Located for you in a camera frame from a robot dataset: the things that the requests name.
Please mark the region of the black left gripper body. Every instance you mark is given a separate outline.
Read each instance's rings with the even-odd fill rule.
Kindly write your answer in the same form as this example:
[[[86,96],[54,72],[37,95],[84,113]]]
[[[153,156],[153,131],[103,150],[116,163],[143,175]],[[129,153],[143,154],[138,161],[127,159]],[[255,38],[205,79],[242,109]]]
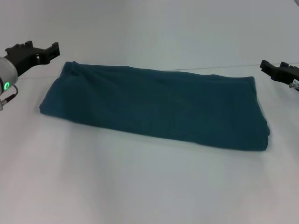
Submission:
[[[7,53],[5,58],[16,68],[18,76],[21,76],[32,67],[40,65],[38,55],[46,54],[45,49],[35,48],[32,41],[16,44],[5,49],[5,51]]]

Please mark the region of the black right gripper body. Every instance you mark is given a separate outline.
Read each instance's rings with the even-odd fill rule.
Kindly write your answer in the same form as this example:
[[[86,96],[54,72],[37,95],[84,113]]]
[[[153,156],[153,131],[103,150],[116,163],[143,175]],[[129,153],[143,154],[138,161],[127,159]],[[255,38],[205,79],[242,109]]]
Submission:
[[[274,74],[271,79],[276,82],[287,84],[290,88],[299,87],[299,68],[281,62],[279,67],[275,67]]]

